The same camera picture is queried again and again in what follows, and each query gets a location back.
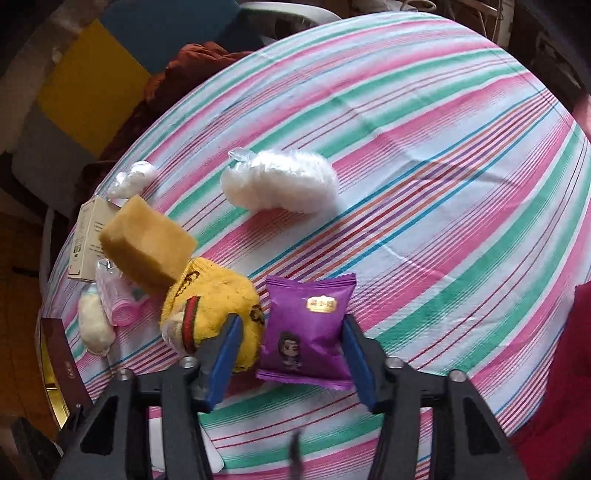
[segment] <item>tablecloth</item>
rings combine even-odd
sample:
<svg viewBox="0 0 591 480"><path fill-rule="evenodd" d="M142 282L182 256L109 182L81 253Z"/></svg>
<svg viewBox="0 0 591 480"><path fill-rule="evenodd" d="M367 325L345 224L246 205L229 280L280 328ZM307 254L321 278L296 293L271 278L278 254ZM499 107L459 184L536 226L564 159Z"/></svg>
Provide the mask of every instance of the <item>tablecloth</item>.
<svg viewBox="0 0 591 480"><path fill-rule="evenodd" d="M219 178L238 146L324 155L339 175L338 210L233 207ZM590 277L589 155L569 113L509 54L444 18L384 13L307 30L219 73L146 132L98 193L132 162L151 162L150 205L199 240L196 255L247 275L265 310L269 274L355 272L349 310L366 334L423 371L468 372L511 433L540 402L574 286ZM70 242L43 313L63 319L90 395L115 369L176 361L145 297L108 359L84 350ZM265 480L286 478L290 432L302 426L307 479L362 479L381 426L354 392L244 378L201 421L223 475ZM425 478L429 411L421 425Z"/></svg>

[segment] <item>cardboard box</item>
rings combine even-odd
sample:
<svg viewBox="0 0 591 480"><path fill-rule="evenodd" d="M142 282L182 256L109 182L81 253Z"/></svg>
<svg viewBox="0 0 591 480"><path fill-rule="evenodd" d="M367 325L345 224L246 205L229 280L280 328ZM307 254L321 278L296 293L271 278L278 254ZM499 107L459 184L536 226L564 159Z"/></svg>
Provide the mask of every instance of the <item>cardboard box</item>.
<svg viewBox="0 0 591 480"><path fill-rule="evenodd" d="M96 261L104 258L99 233L119 211L119 207L104 198L94 197L80 207L72 250L68 278L93 282Z"/></svg>

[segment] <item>sponge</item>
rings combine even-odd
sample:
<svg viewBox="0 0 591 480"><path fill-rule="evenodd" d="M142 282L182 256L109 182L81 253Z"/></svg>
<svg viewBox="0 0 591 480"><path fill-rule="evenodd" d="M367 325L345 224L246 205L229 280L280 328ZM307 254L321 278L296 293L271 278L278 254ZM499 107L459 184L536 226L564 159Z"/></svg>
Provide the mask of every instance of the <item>sponge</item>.
<svg viewBox="0 0 591 480"><path fill-rule="evenodd" d="M99 240L105 256L150 295L166 293L197 248L180 225L138 195L103 228Z"/></svg>

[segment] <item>round table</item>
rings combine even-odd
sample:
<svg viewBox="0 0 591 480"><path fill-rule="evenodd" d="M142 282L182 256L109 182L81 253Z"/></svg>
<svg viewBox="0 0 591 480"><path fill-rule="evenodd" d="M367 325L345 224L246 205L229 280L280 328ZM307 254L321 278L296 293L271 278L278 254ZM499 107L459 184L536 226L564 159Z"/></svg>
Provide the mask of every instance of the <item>round table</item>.
<svg viewBox="0 0 591 480"><path fill-rule="evenodd" d="M339 211L233 207L219 179L238 146L324 155ZM349 310L366 334L423 371L468 372L511 433L539 403L574 286L590 277L589 155L573 118L509 54L444 18L397 12L299 33L222 71L146 132L98 193L132 162L151 162L149 204L199 240L196 255L247 275L265 309L269 274L355 272ZM70 241L44 314L63 319L91 397L115 369L174 362L148 299L108 359L85 351ZM422 417L419 478L430 449ZM224 475L265 480L286 478L290 432L302 426L306 478L365 478L381 426L354 392L255 382L233 385L201 421Z"/></svg>

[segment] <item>purple wrapper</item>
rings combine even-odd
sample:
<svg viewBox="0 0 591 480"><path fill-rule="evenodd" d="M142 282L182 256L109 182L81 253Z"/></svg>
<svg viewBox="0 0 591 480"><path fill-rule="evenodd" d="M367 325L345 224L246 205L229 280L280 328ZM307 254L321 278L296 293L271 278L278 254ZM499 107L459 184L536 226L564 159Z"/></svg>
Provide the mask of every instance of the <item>purple wrapper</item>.
<svg viewBox="0 0 591 480"><path fill-rule="evenodd" d="M269 321L256 376L284 383L351 390L340 345L355 274L300 283L269 276Z"/></svg>

